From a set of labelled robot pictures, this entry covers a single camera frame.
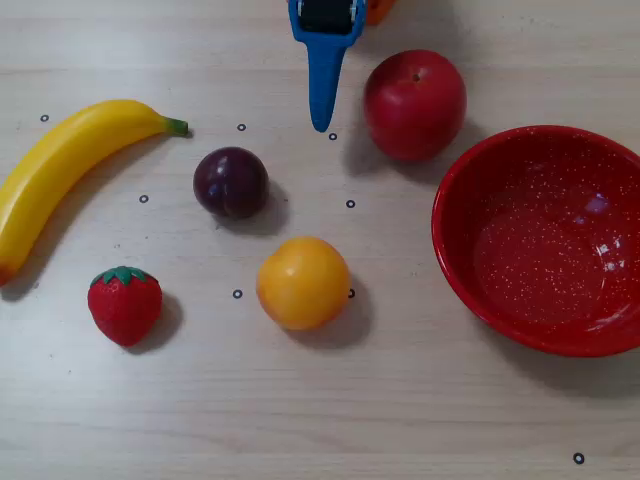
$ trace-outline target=yellow banana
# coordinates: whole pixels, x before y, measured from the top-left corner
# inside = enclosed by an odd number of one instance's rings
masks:
[[[26,261],[71,187],[105,157],[152,135],[187,135],[188,125],[133,100],[88,107],[46,134],[0,189],[0,286]]]

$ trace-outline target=red bowl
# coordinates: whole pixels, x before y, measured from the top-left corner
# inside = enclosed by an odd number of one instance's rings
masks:
[[[433,207],[444,275],[478,317],[538,350],[599,357],[640,346],[640,158],[570,127],[491,137]]]

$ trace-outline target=banana tip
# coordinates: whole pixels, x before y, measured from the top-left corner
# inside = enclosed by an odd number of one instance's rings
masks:
[[[180,137],[189,136],[189,124],[187,122],[169,117],[165,117],[165,119],[167,121],[167,131],[169,133]]]

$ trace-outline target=red strawberry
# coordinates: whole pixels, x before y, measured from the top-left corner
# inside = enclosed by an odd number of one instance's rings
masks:
[[[148,273],[117,267],[98,275],[89,288],[89,310],[113,342],[131,347],[149,333],[162,310],[162,290]]]

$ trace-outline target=plum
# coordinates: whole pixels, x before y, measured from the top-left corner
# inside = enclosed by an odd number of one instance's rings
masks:
[[[257,213],[269,194],[269,175],[260,159],[239,147],[207,155],[193,176],[193,191],[209,212],[230,218]]]

